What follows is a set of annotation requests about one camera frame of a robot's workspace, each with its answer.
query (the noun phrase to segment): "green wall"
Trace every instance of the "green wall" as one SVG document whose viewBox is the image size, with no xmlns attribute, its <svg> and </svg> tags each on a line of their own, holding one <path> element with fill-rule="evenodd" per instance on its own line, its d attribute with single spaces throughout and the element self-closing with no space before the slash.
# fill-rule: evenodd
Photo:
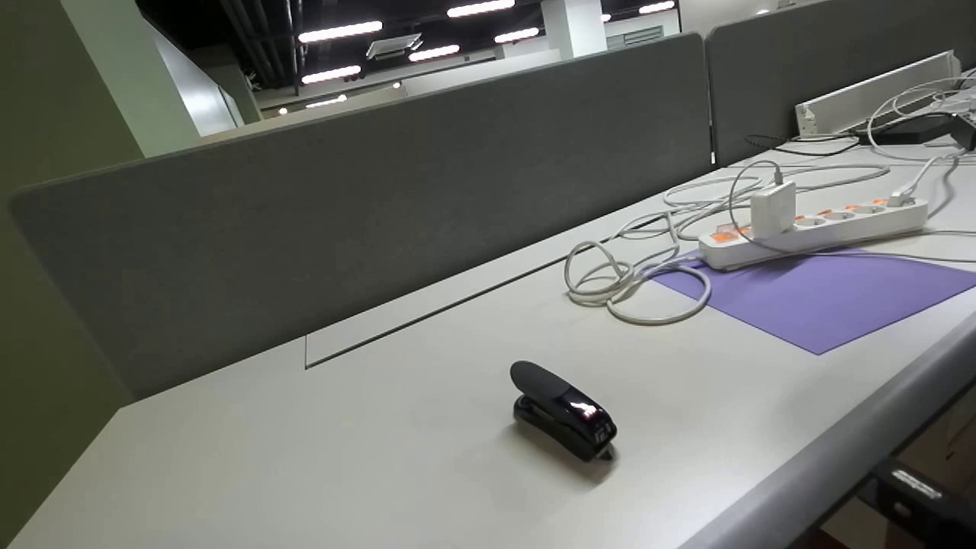
<svg viewBox="0 0 976 549">
<path fill-rule="evenodd" d="M 0 547 L 125 403 L 8 218 L 30 184 L 139 157 L 59 0 L 0 2 Z"/>
</svg>

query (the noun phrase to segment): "wall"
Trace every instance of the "wall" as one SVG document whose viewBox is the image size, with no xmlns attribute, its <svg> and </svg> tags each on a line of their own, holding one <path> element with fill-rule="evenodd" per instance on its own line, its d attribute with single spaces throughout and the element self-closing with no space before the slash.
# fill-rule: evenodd
<svg viewBox="0 0 976 549">
<path fill-rule="evenodd" d="M 198 130 L 133 0 L 61 0 L 142 155 L 198 146 Z"/>
<path fill-rule="evenodd" d="M 139 157 L 59 0 L 0 2 L 0 547 L 125 403 L 8 218 L 26 184 Z"/>
<path fill-rule="evenodd" d="M 149 34 L 202 137 L 243 125 L 238 103 L 195 60 L 154 27 Z"/>
</svg>

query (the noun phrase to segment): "ceiling light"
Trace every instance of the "ceiling light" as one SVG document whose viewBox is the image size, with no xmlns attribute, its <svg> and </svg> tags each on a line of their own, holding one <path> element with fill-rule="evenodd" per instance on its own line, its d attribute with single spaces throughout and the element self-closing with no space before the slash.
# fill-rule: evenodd
<svg viewBox="0 0 976 549">
<path fill-rule="evenodd" d="M 343 103 L 343 99 L 348 99 L 348 94 L 334 94 L 334 98 L 329 98 L 329 99 L 305 103 L 305 110 L 333 108 L 333 103 Z"/>
<path fill-rule="evenodd" d="M 640 7 L 640 16 L 669 13 L 669 9 L 673 9 L 673 2 L 647 2 L 647 7 Z"/>
<path fill-rule="evenodd" d="M 418 65 L 418 60 L 427 60 L 427 58 L 448 58 L 448 54 L 455 54 L 455 52 L 459 52 L 459 47 L 456 47 L 456 43 L 451 43 L 451 47 L 438 47 L 438 50 L 421 50 L 421 52 L 411 52 L 411 54 L 407 54 L 407 60 L 411 60 L 411 65 Z"/>
<path fill-rule="evenodd" d="M 383 20 L 359 20 L 359 24 L 342 24 L 342 27 L 324 27 L 299 34 L 299 43 L 325 43 L 325 39 L 343 39 L 343 35 L 364 35 L 383 29 Z"/>
<path fill-rule="evenodd" d="M 498 34 L 495 43 L 516 43 L 516 39 L 531 39 L 531 35 L 539 35 L 539 27 L 518 27 L 510 34 Z"/>
<path fill-rule="evenodd" d="M 469 16 L 481 16 L 481 13 L 503 13 L 513 9 L 516 0 L 484 0 L 484 2 L 462 2 L 462 7 L 451 7 L 448 17 L 469 17 Z"/>
<path fill-rule="evenodd" d="M 348 65 L 348 66 L 334 66 L 334 70 L 324 70 L 324 73 L 305 73 L 301 81 L 305 84 L 313 84 L 313 81 L 325 81 L 325 78 L 348 78 L 348 75 L 357 75 L 364 73 L 359 65 Z"/>
</svg>

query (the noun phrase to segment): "black clip device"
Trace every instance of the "black clip device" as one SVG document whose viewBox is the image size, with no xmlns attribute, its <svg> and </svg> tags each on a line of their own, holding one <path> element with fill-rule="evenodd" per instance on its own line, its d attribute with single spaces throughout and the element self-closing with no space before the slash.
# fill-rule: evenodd
<svg viewBox="0 0 976 549">
<path fill-rule="evenodd" d="M 615 424 L 605 404 L 534 364 L 513 364 L 513 385 L 522 390 L 516 418 L 550 434 L 578 460 L 593 460 L 615 437 Z"/>
</svg>

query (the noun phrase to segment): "plug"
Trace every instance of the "plug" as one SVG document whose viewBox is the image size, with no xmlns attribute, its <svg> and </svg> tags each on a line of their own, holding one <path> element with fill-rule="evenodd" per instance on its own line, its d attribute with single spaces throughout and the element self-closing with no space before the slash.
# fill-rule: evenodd
<svg viewBox="0 0 976 549">
<path fill-rule="evenodd" d="M 754 194 L 751 212 L 756 240 L 791 232 L 795 218 L 795 184 L 788 181 L 767 193 Z"/>
</svg>

